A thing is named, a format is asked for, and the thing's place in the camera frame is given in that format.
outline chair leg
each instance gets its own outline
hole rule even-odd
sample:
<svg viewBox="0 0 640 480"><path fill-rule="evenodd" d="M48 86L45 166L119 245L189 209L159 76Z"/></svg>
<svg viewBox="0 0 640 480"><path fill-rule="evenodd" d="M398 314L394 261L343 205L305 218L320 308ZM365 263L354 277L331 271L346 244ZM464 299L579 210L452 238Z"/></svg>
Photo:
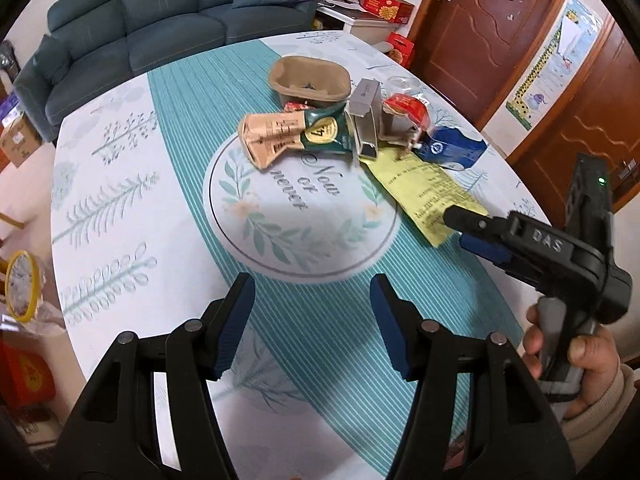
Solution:
<svg viewBox="0 0 640 480"><path fill-rule="evenodd" d="M18 222L17 220L14 220L13 218L11 218L10 216L5 215L4 213L0 213L0 220L3 220L5 222L7 222L8 224L11 224L14 227L17 227L18 229L24 229L24 223L23 222Z"/></svg>

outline dark teal couch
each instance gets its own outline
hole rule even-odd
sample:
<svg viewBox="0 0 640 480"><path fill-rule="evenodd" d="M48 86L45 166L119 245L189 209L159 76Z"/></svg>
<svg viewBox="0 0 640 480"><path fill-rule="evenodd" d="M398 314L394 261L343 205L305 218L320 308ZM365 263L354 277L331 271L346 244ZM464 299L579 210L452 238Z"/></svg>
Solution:
<svg viewBox="0 0 640 480"><path fill-rule="evenodd" d="M71 56L68 73L54 85L32 57L14 90L42 139L53 141L66 116L126 80L225 44L309 30L318 4L233 9L232 2L59 0L47 21Z"/></svg>

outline hand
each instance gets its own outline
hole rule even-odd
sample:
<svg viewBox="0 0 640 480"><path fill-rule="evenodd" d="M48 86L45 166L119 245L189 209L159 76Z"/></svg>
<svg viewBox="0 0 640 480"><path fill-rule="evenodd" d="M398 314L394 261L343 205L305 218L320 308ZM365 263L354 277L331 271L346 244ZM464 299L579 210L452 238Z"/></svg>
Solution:
<svg viewBox="0 0 640 480"><path fill-rule="evenodd" d="M544 336L537 325L538 309L535 305L527 310L527 320L533 323L533 326L527 330L522 340L526 352L522 360L533 378L537 380L542 373L542 364L537 354L542 349ZM583 368L584 375L580 394L569 406L564 415L565 419L580 415L598 402L612 385L620 368L620 358L613 335L603 326L598 329L596 335L574 337L569 346L567 358L573 366Z"/></svg>

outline yellow hoop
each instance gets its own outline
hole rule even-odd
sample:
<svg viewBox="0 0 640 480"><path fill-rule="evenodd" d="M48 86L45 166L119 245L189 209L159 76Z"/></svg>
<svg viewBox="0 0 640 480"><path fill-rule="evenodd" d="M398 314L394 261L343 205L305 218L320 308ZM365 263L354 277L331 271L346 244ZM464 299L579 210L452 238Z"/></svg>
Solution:
<svg viewBox="0 0 640 480"><path fill-rule="evenodd" d="M11 274L11 270L14 266L15 261L20 256L26 256L29 259L29 263L31 264L32 271L32 279L31 279L31 300L29 302L29 306L27 307L27 312L24 313L24 316L18 316L15 313L13 306L11 305L10 296L9 296L9 275ZM12 254L11 259L9 259L9 264L6 266L6 274L4 279L4 300L6 301L6 307L9 310L9 314L20 323L27 323L31 321L34 314L36 313L36 307L38 306L38 298L40 297L40 269L38 268L38 263L35 258L31 256L27 251L17 251L17 253Z"/></svg>

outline side table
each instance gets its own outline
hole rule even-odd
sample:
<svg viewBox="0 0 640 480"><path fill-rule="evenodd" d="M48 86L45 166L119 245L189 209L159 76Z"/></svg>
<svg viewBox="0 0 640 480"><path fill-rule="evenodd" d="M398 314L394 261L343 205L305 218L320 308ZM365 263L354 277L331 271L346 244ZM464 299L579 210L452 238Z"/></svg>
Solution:
<svg viewBox="0 0 640 480"><path fill-rule="evenodd" d="M365 43L371 45L385 41L398 27L396 23L389 23L382 18L356 9L345 9L344 7L324 7L319 6L318 12L326 16L331 16L336 20L344 23L342 30L353 34L356 38L360 38Z"/></svg>

